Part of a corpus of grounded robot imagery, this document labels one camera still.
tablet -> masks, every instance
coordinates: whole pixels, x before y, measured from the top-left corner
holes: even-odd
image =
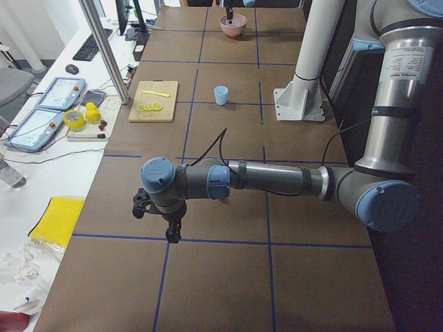
[[[82,95],[86,82],[82,78],[56,77],[37,102],[38,107],[66,111]]]
[[[63,111],[35,107],[3,143],[19,150],[43,149],[63,125]]]

label sticker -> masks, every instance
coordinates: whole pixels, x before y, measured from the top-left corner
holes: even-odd
[[[410,46],[387,50],[381,67],[380,82],[414,80],[426,83],[433,48]]]

red object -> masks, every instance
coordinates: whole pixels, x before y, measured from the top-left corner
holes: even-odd
[[[29,325],[29,316],[25,313],[0,311],[0,332],[22,332]]]

white pillar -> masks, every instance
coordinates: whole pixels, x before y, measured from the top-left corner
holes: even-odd
[[[3,1],[0,1],[0,24],[3,26],[10,38],[15,42],[21,54],[23,54],[25,59],[28,60],[34,72],[38,73],[45,71],[46,67],[42,64],[37,53],[29,44],[29,41],[26,39],[21,29],[15,23],[14,18]]]
[[[323,121],[318,87],[327,50],[331,44],[344,0],[313,0],[293,80],[275,89],[277,120]]]

pen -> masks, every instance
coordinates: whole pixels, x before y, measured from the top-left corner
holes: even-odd
[[[71,134],[68,135],[68,138],[106,138],[106,135],[103,133],[98,133],[98,134],[89,134],[89,133],[76,133],[76,134]]]

